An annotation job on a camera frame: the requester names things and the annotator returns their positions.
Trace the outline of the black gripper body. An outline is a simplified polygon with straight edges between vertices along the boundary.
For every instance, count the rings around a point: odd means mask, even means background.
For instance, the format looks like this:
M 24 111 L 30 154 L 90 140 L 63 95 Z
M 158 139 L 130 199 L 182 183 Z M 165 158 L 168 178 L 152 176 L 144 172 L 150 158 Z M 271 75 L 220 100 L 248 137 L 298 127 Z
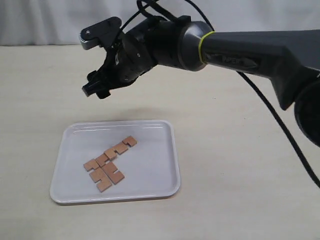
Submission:
M 157 65 L 182 69 L 179 40 L 184 26 L 183 18 L 147 18 L 127 33 L 122 32 L 97 70 L 104 87 L 127 87 Z

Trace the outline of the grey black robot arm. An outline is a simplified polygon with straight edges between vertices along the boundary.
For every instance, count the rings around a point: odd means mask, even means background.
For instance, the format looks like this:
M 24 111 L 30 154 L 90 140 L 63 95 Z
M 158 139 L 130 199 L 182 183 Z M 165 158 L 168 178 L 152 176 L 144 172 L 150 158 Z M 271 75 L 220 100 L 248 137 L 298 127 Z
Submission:
M 294 106 L 300 130 L 320 143 L 319 30 L 215 32 L 187 15 L 149 16 L 128 32 L 121 24 L 111 17 L 80 32 L 85 50 L 106 51 L 102 66 L 87 75 L 87 96 L 105 99 L 158 65 L 192 72 L 214 65 L 269 79 L 280 107 Z

